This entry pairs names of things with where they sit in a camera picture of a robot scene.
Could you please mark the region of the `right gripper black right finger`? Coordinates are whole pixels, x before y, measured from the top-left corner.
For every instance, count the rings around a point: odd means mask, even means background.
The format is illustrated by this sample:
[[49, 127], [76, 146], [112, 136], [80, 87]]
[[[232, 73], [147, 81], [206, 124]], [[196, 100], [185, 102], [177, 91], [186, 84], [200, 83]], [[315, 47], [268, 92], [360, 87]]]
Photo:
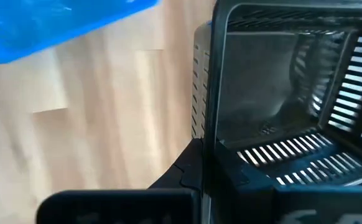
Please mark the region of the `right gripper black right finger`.
[[210, 159], [221, 224], [362, 224], [362, 145], [217, 142]]

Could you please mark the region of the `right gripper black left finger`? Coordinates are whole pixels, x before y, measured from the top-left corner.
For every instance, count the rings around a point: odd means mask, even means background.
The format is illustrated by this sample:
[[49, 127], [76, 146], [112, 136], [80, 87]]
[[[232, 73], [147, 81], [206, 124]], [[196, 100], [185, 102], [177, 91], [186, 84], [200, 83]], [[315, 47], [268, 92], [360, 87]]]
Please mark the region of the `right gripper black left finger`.
[[201, 139], [192, 139], [147, 189], [64, 190], [46, 198], [36, 224], [201, 224]]

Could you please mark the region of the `black plastic basket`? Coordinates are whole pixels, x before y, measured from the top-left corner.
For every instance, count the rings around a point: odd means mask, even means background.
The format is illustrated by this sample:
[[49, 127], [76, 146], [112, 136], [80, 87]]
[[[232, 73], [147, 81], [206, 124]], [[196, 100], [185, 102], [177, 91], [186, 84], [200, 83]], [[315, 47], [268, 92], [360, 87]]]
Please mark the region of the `black plastic basket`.
[[195, 50], [202, 224], [221, 224], [210, 194], [217, 142], [362, 145], [362, 0], [217, 0]]

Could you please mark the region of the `blue plastic basket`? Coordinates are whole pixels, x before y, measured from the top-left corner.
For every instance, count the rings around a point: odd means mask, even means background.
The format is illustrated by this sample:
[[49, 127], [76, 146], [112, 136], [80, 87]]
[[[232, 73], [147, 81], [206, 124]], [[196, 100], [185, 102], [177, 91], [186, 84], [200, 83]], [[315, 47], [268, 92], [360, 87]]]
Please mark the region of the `blue plastic basket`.
[[86, 34], [159, 0], [0, 0], [0, 64]]

